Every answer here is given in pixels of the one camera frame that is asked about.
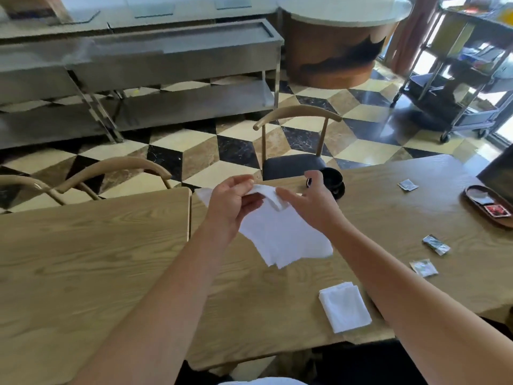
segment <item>chair backrest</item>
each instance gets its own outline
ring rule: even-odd
[[[48,194],[55,201],[57,201],[60,205],[66,205],[64,200],[57,194],[55,190],[45,184],[43,181],[40,181],[36,178],[25,177],[22,175],[0,175],[0,186],[6,185],[22,185],[29,186],[36,190],[40,190],[43,193]]]
[[[317,145],[317,156],[321,156],[322,148],[324,145],[324,137],[326,136],[326,128],[328,127],[328,121],[335,120],[336,122],[342,121],[342,116],[327,111],[326,109],[322,109],[319,107],[313,107],[311,105],[294,105],[291,107],[278,108],[268,113],[266,116],[262,117],[254,126],[253,129],[258,131],[260,128],[262,129],[262,163],[266,160],[266,140],[265,140],[265,125],[269,122],[273,122],[275,120],[280,120],[283,118],[289,117],[298,117],[298,116],[314,116],[314,117],[324,117],[324,126],[321,131],[321,137],[319,139],[319,143]]]
[[[62,194],[71,188],[77,187],[87,193],[93,200],[101,200],[91,188],[84,184],[84,181],[101,174],[126,169],[151,170],[162,178],[166,188],[171,189],[171,185],[168,182],[168,180],[171,179],[171,173],[162,166],[155,162],[151,162],[143,158],[137,158],[135,156],[116,156],[86,167],[84,170],[78,172],[64,181],[61,185],[57,186],[55,190]]]

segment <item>left hand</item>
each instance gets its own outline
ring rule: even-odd
[[[212,192],[205,223],[226,234],[229,241],[233,240],[242,219],[264,203],[261,194],[245,195],[253,185],[251,174],[236,175],[221,182]]]

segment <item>wood grain tabletop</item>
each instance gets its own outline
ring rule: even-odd
[[[429,282],[475,313],[513,303],[513,233],[492,225],[462,199],[480,184],[449,155],[343,170],[346,194],[339,206],[363,233],[406,265],[430,259],[439,275]],[[420,187],[406,193],[397,183]],[[268,181],[293,191],[304,178]],[[191,230],[206,213],[193,195]],[[440,257],[422,239],[432,234],[451,250]],[[372,324],[335,335],[318,291],[352,281]],[[267,267],[253,244],[238,234],[211,288],[187,359],[194,369],[249,360],[347,340],[364,343],[393,337],[344,259],[299,260],[284,269]]]
[[[174,188],[0,216],[0,383],[70,381],[189,234]]]

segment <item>checkered marble floor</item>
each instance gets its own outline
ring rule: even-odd
[[[158,94],[162,90],[184,90],[210,84],[239,83],[257,75],[232,76],[197,82],[177,83],[127,90],[127,95]],[[270,86],[273,73],[267,77]],[[495,159],[499,150],[472,133],[453,135],[439,144],[440,132],[427,124],[402,97],[394,110],[389,109],[402,84],[400,78],[380,64],[369,81],[353,89],[325,90],[288,83],[282,72],[279,106],[308,104],[337,112],[342,122],[328,125],[322,157],[330,167],[351,169],[437,154],[451,154],[476,175]],[[78,97],[37,101],[0,108],[4,112],[31,110],[43,105],[70,105]],[[215,118],[181,125],[123,132],[121,144],[110,144],[106,137],[87,137],[0,151],[0,174],[29,175],[56,186],[85,167],[114,156],[138,156],[154,161],[173,174],[173,186],[214,187],[236,174],[254,174],[261,179],[262,134],[253,124],[263,116],[251,113]],[[266,127],[269,157],[315,153],[323,119],[297,117]],[[125,170],[87,181],[102,198],[164,189],[160,178],[143,170]],[[68,203],[90,200],[72,189],[65,194]],[[46,194],[7,186],[0,188],[0,213],[57,206]]]

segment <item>hand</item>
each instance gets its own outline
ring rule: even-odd
[[[341,224],[350,225],[333,195],[324,186],[322,173],[311,170],[305,173],[305,177],[311,178],[312,183],[302,196],[284,188],[277,188],[276,193],[283,200],[288,201],[309,225],[328,238],[334,227]]]
[[[221,182],[212,192],[205,223],[227,235],[231,241],[239,231],[242,219],[264,203],[261,194],[250,194],[254,178],[251,174],[236,175]]]

